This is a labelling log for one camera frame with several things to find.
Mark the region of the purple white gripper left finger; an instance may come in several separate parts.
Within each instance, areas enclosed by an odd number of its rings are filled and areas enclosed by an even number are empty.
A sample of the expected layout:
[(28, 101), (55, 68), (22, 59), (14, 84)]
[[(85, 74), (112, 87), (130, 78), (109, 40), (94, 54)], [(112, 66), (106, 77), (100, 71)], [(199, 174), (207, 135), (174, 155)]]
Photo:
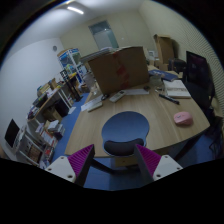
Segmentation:
[(91, 144), (68, 157), (60, 156), (46, 168), (46, 171), (83, 186), (94, 155), (94, 145)]

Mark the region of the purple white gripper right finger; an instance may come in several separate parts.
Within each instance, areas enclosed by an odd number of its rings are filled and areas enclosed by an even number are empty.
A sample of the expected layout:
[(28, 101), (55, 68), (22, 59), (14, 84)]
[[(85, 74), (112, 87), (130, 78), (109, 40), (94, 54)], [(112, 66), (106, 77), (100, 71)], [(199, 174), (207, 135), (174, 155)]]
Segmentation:
[(160, 156), (139, 144), (135, 145), (134, 155), (137, 158), (143, 181), (146, 184), (160, 180), (182, 169), (182, 166), (169, 155)]

